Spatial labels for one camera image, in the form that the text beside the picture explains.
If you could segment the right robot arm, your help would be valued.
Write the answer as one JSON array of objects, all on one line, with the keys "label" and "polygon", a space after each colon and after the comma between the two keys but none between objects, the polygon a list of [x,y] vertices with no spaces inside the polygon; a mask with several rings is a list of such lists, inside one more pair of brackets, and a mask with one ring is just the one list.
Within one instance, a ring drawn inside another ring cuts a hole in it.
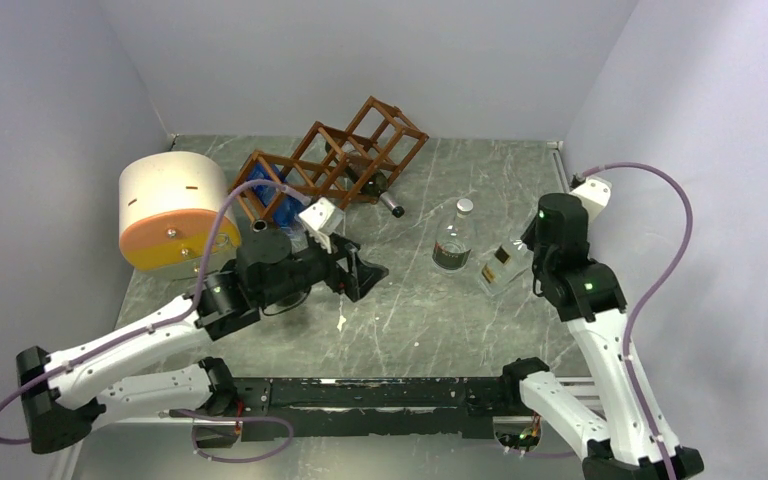
[{"label": "right robot arm", "polygon": [[683,445],[656,412],[647,379],[636,369],[627,302],[614,272],[589,255],[582,200],[544,195],[531,225],[535,293],[572,334],[603,413],[585,406],[536,358],[510,369],[510,380],[499,389],[502,406],[539,415],[580,459],[587,479],[690,479],[702,473],[701,453]]}]

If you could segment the clear glass bottle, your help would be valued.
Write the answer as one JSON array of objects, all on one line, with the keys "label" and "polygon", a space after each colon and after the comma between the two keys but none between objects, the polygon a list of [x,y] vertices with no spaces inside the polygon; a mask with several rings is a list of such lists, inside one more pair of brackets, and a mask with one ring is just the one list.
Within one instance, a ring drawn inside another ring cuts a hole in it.
[{"label": "clear glass bottle", "polygon": [[241,243],[242,237],[237,228],[222,228],[215,237],[211,250],[211,260],[224,264],[233,259]]}]

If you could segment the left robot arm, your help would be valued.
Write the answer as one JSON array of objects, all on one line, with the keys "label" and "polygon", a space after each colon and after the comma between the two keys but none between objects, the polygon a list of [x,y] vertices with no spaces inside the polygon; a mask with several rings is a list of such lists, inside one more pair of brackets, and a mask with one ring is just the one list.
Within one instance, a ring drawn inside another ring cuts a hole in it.
[{"label": "left robot arm", "polygon": [[234,259],[192,292],[94,341],[16,357],[21,405],[35,454],[53,453],[122,419],[163,410],[221,416],[239,404],[227,365],[208,357],[186,368],[143,375],[141,369],[206,346],[258,322],[264,309],[324,283],[357,302],[389,273],[360,257],[359,244],[338,234],[329,245],[308,239],[294,252],[280,230],[253,233]]}]

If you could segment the green wine bottle tan label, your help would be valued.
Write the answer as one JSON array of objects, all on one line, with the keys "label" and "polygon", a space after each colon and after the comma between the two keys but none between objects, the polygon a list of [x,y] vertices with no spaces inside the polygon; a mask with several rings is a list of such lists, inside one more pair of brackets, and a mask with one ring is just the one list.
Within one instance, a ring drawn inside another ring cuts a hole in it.
[{"label": "green wine bottle tan label", "polygon": [[[366,166],[350,161],[344,168],[337,186],[350,190],[359,180]],[[401,218],[405,214],[404,207],[389,193],[388,178],[380,170],[375,170],[359,190],[360,195],[374,198],[382,203],[390,213]]]}]

